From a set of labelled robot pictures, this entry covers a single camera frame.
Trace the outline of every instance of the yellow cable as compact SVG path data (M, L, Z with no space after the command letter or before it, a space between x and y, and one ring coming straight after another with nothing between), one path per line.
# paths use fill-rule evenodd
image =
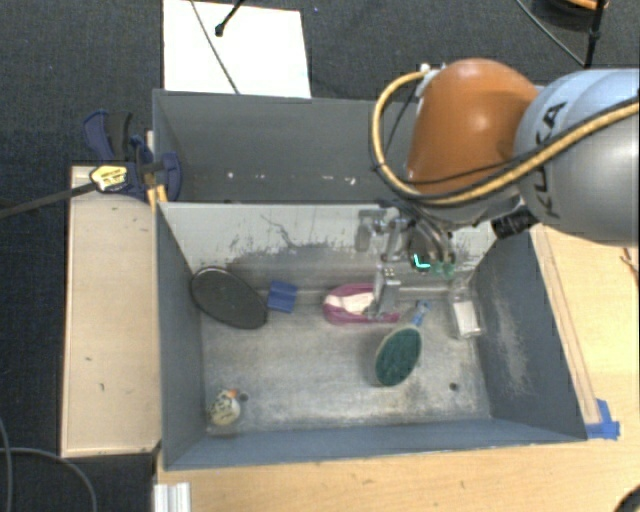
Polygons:
M416 71L403 75L391 82L385 88L385 90L382 91L382 94L380 94L380 97L378 98L373 111L373 118L371 120L371 142L380 171L395 188L401 190L409 196L420 199L426 206L455 206L457 203L482 198L490 194L491 192L494 192L495 190L508 185L509 183L515 182L525 174L536 169L540 165L556 156L558 153L561 153L569 146L579 142L588 135L606 126L626 119L627 117L631 117L632 115L637 114L639 110L638 102L636 101L630 105L600 116L571 131L566 136L562 137L540 152L536 153L534 156L521 163L517 167L514 167L505 174L498 176L481 186L458 194L453 193L447 197L428 199L421 197L421 194L415 188L401 181L396 176L395 172L393 172L393 170L387 165L387 163L385 162L384 150L382 148L382 141L380 138L380 120L382 118L382 113L384 112L385 106L389 101L389 98L403 85L414 80L420 80L426 74L427 71Z
M389 98L394 92L409 82L421 80L428 72L429 71L414 71L413 73L402 75L391 82L385 90L382 91L382 94L380 94L375 108L373 109L373 117L371 119L371 144L373 146L373 154L378 162L378 167L396 188L399 188L406 194L410 195L419 195L419 192L415 188L406 185L398 179L396 174L385 162L384 150L382 149L382 141L380 139L380 119L382 119L382 113L384 112Z

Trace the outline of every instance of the gray carpet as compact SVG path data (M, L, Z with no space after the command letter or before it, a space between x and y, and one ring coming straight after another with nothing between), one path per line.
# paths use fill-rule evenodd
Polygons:
M536 12L584 57L584 20L535 0ZM489 57L547 83L575 63L513 0L264 0L300 9L318 97L374 98L423 61ZM4 0L0 5L0 197L64 189L73 160L91 158L82 119L97 108L151 126L161 86L160 0ZM612 0L595 66L638 66L640 2ZM0 416L15 446L58 446L63 353L65 206L0 221ZM84 511L88 500L55 464L16 460L15 510ZM82 461L101 511L148 510L149 456ZM0 503L6 486L0 464Z

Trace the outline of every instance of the bin floor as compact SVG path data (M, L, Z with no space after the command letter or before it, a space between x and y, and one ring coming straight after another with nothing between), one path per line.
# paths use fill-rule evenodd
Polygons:
M210 425L208 433L489 417L475 343L453 338L447 304L430 302L418 365L406 381L390 388L376 384L374 357L398 324L335 326L318 304L296 305L292 314L271 311L267 324L252 331L202 314L203 407L222 389L248 396L236 423ZM401 310L408 313L412 304Z

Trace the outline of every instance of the black cable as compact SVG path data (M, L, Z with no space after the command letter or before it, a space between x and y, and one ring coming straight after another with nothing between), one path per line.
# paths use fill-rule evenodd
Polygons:
M4 428L2 418L0 418L0 437L2 437L2 446L4 447L5 464L7 466L7 504L5 512L11 512L13 502L13 462L11 460L11 448L9 445L9 436Z
M400 120L404 116L404 113L407 111L407 108L409 108L409 105L411 105L411 102L413 100L414 95L416 94L417 89L418 89L418 82L416 82L415 85L411 88L409 97L405 100L404 104L402 105L402 108L400 109L400 112L398 112L398 115L396 116L396 120L393 122L393 126L391 127L391 132L389 133L389 138L387 139L387 143L385 144L385 153L389 151L389 148L391 147L391 143L393 142L393 137L396 134L396 130L398 129L398 126L400 125Z
M589 47L587 48L587 56L584 59L584 69L589 69L593 63L593 54L596 51L596 43L600 39L600 22L604 14L604 5L607 0L598 0L596 5L596 13L593 16L593 25L589 29Z
M233 18L233 15L236 13L236 11L240 9L240 6L244 3L244 1L245 0L237 0L235 5L233 6L233 9L231 9L231 12L226 15L224 20L222 20L222 23L216 25L216 37L222 37L224 35L224 28L226 27L227 23L229 23L229 20Z
M198 23L200 24L200 28L202 29L202 32L204 33L204 36L207 38L207 41L209 42L209 47L211 48L211 51L213 52L213 55L215 55L216 60L218 61L218 64L220 64L220 68L222 69L222 72L224 73L224 76L227 77L227 80L229 82L229 85L233 89L233 92L235 92L236 94L240 94L240 91L236 87L235 82L231 78L231 75L227 71L227 68L225 67L224 63L222 62L222 59L220 58L220 55L218 55L218 51L216 50L216 47L213 45L213 41L211 41L211 38L209 37L209 33L207 32L207 29L205 28L204 23L202 22L202 18L200 18L200 14L198 13L198 9L196 9L195 2L193 0L189 0L189 2L191 3L191 7L193 8L193 12L196 14L196 18L198 18Z
M562 48L567 55L569 55L569 57L571 57L573 60L575 60L581 67L584 67L585 63L580 59L580 57L578 57L575 53L573 53L571 50L569 50L569 48L567 48L565 46L565 44L560 41L560 39L558 39L555 35L553 35L548 29L547 27L545 27L540 20L538 20L538 18L535 17L535 15L527 8L526 5L524 5L522 3L522 0L515 0L516 3L518 4L518 6L520 7L520 9L522 9L522 11L529 17L529 19L531 21L533 21L533 23L540 29L542 30L542 32L544 32L549 39L551 39L554 43L556 43L560 48Z
M640 486L629 493L618 504L614 512L638 512L640 510Z
M7 217L13 217L14 215L18 215L19 213L37 210L38 208L57 203L58 201L64 201L65 199L71 199L83 194L88 194L89 192L93 192L95 190L95 183L89 182L85 183L84 185L80 185L79 187L72 188L71 190L63 190L62 192L56 192L55 194L41 197L40 199L34 199L33 201L21 203L9 208L2 208L0 209L0 220L6 219Z
M6 462L7 462L7 507L5 512L11 512L12 508L12 497L13 497L13 463L11 460L12 455L31 455L36 457L42 457L45 459L52 460L56 463L62 464L63 466L69 468L73 471L78 478L82 481L85 488L89 492L89 496L91 498L91 510L93 512L98 512L98 498L96 497L96 491L91 484L91 480L87 477L87 475L73 462L70 462L55 453L47 452L45 450L40 450L38 448L11 448L9 444L9 436L7 435L7 431L4 428L4 423L2 422L2 418L0 418L0 436L2 437L3 448L0 448L0 452L5 454Z
M493 169L494 167L505 167L514 162L520 162L522 160L521 157L509 158L508 160L502 160L501 162L496 162L495 164L484 165L482 167L476 167L474 169L469 169L468 171L462 171L451 176L447 176L446 178L438 178L437 180L418 180L412 181L407 179L400 180L408 185L437 185L439 183L446 183L447 181L456 180L458 178L464 178L465 176L471 176L473 174L477 174L482 171L488 171L489 169Z

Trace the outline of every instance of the white object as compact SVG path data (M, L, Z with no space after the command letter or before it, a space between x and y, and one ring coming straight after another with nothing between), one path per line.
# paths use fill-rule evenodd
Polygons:
M241 94L311 97L298 11L241 7L224 36L215 27L229 4L194 2L209 39ZM164 87L171 91L233 89L186 0L164 0Z
M358 293L338 297L337 295L327 295L324 303L329 306L344 309L347 313L362 314L373 302L373 292Z
M453 302L452 305L453 313L456 317L458 334L461 338L472 338L482 334L476 309L471 300Z
M416 87L416 93L415 93L416 98L422 98L422 93L427 88L427 85L429 85L429 82L431 82L431 80L433 80L435 76L438 73L440 73L440 71L442 71L445 67L447 67L445 63L442 63L442 66L440 67L440 69L437 69L437 68L433 69L427 63L420 64L420 71L427 71L427 74L424 76L422 81Z
M153 487L154 512L191 512L191 484L156 484Z

